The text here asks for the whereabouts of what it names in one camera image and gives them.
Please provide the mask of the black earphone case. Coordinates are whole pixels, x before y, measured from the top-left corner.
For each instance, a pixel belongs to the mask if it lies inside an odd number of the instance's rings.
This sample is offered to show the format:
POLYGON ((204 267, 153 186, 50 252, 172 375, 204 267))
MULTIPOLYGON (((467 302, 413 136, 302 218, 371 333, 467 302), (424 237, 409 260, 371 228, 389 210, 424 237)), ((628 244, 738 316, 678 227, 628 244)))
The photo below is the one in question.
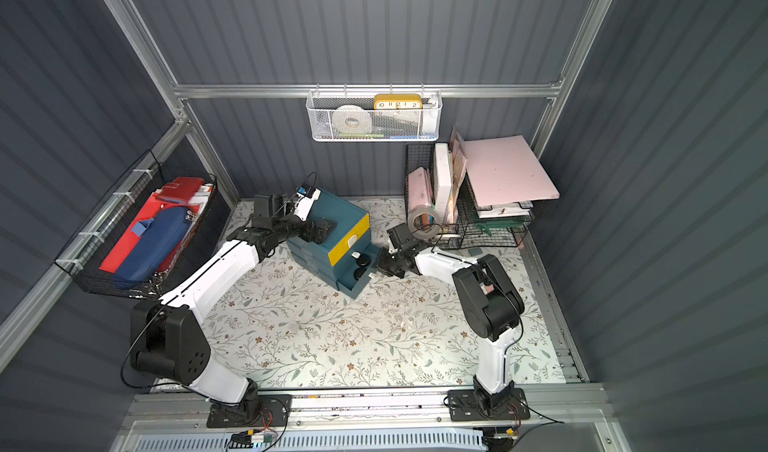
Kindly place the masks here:
POLYGON ((354 271, 354 274, 353 274, 353 276, 354 276, 354 279, 355 279, 356 281, 358 281, 358 280, 360 280, 362 277, 364 277, 366 274, 367 274, 367 269, 366 269, 366 268, 363 268, 363 267, 358 267, 358 268, 357 268, 357 269, 354 271))
POLYGON ((356 259, 356 263, 359 267, 367 268, 371 263, 371 259, 368 255, 360 255, 356 259))

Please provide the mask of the teal drawer cabinet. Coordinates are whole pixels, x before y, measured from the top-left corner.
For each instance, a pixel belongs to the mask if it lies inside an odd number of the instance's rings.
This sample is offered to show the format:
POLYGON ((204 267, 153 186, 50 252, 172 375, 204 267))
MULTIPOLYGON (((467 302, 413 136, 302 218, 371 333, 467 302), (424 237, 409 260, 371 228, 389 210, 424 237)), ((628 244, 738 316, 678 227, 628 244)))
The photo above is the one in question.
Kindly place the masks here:
POLYGON ((288 239, 294 260, 337 291, 357 298, 370 280, 379 252, 371 242, 369 212, 322 189, 308 219, 321 225, 333 223, 334 228, 321 243, 288 239))

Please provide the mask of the teal bottom drawer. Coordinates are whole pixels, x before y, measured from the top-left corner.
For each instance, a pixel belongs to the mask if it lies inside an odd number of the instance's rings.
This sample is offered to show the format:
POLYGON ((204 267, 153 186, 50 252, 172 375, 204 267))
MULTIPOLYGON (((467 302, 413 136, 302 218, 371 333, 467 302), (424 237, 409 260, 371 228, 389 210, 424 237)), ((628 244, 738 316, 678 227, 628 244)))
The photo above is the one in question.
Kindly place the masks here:
POLYGON ((380 247, 373 243, 365 247, 355 246, 352 252, 348 252, 338 266, 337 290, 351 299, 356 299, 376 270, 375 262, 379 252, 380 247))

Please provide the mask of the yellow top drawer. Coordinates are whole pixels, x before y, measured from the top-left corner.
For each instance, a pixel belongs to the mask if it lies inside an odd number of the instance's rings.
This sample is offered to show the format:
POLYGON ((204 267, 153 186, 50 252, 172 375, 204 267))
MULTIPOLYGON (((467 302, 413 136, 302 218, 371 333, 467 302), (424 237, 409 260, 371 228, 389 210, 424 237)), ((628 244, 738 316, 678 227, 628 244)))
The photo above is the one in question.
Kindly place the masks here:
POLYGON ((370 215, 365 214, 358 222, 338 222, 332 234, 326 239, 328 248, 327 258, 334 267, 358 242, 369 241, 370 215))

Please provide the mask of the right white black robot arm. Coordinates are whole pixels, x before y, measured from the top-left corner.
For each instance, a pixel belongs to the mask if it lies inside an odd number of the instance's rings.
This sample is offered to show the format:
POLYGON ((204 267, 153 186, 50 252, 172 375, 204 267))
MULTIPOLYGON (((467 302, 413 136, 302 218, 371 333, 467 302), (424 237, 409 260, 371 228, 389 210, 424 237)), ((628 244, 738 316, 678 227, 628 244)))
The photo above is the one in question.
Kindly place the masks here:
POLYGON ((408 272, 452 285, 465 320, 478 336, 475 401, 485 413, 512 399, 508 353, 524 336, 525 303, 500 260, 492 255, 466 257, 418 239, 408 225, 387 230, 392 250, 379 252, 377 269, 404 278, 408 272))

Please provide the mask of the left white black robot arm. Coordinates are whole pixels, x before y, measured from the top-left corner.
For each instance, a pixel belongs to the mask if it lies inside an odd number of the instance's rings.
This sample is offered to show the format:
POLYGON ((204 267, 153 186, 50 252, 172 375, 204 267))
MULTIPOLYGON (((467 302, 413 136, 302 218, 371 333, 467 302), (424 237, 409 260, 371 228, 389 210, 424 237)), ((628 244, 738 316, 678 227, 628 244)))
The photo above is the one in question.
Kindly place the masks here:
POLYGON ((336 228, 331 219, 312 219, 324 192, 302 185, 288 205, 260 217, 227 236, 218 252, 158 300, 142 300, 131 316, 131 345, 123 368, 149 374, 165 385, 178 384, 226 406, 239 405, 249 380, 213 357, 203 331, 216 303, 247 272, 298 237, 322 244, 336 228))

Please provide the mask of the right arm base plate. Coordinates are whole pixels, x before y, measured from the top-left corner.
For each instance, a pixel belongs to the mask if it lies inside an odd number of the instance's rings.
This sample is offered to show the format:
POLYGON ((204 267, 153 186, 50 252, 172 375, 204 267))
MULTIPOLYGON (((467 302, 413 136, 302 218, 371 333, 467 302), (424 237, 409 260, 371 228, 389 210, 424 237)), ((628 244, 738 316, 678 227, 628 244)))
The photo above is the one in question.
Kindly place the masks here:
POLYGON ((449 390, 443 400, 453 422, 528 420, 531 412, 521 388, 484 397, 480 391, 449 390))

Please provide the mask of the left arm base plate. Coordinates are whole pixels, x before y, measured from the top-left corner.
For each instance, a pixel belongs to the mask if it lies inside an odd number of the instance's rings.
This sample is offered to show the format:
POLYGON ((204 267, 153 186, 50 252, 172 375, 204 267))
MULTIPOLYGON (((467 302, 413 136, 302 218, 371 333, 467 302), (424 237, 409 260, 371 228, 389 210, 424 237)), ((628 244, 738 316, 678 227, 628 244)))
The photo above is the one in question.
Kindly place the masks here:
POLYGON ((214 402, 206 427, 209 429, 284 427, 291 412, 290 394, 260 394, 245 397, 238 405, 214 402))

